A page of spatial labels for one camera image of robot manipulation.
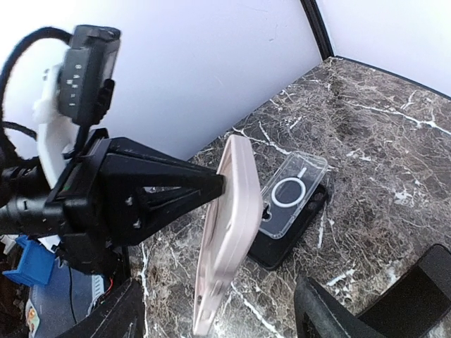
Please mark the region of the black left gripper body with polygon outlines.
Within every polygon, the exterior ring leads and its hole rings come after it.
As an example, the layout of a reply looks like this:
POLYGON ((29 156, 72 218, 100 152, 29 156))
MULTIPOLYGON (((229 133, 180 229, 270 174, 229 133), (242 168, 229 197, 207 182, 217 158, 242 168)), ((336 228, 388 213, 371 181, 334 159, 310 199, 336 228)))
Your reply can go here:
POLYGON ((39 161, 1 169, 1 233, 41 239, 59 258, 82 273, 113 273, 116 253, 102 219, 96 181, 109 146, 105 128, 90 132, 83 150, 72 158, 50 187, 39 161))

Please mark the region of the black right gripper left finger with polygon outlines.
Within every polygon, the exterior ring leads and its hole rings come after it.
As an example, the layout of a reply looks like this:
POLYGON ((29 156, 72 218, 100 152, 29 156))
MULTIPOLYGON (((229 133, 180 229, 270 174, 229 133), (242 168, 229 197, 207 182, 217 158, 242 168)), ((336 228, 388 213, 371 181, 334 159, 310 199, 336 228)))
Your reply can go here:
POLYGON ((127 280, 92 313, 60 336, 63 338, 143 337, 143 288, 127 280))

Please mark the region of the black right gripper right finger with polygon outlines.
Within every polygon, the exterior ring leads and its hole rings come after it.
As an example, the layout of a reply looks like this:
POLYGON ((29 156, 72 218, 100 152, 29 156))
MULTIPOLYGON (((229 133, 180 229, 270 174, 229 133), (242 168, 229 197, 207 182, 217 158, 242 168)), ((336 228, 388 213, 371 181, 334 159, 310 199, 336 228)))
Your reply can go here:
POLYGON ((297 278, 294 307, 298 337, 382 337, 311 277, 297 278))

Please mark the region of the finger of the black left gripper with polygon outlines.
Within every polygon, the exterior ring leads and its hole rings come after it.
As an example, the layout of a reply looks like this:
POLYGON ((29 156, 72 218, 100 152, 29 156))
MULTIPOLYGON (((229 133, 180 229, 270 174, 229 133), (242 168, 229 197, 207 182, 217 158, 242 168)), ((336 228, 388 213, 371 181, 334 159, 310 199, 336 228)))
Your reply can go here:
POLYGON ((172 189, 149 193, 143 189, 110 198, 106 223, 116 246, 143 242, 180 216, 210 202, 211 193, 200 189, 172 189))
POLYGON ((225 178, 125 137, 111 140, 101 165, 109 206, 191 211, 224 193, 225 178))

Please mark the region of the white phone dark screen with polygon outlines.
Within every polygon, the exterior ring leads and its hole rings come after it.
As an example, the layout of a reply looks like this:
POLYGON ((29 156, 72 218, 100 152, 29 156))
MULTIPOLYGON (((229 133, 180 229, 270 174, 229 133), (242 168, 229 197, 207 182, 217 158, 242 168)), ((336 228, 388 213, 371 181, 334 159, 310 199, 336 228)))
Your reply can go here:
POLYGON ((424 337, 450 312, 450 250, 431 246, 358 319, 385 337, 424 337))

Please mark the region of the pink phone case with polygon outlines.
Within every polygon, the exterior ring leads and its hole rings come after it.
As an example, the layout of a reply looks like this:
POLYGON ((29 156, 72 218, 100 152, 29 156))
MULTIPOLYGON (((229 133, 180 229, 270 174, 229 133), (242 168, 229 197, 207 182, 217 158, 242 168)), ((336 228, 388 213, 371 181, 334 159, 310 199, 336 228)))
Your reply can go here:
POLYGON ((207 208, 194 289, 193 334, 205 336, 257 235, 263 201, 251 142, 229 136, 217 173, 224 193, 207 208))

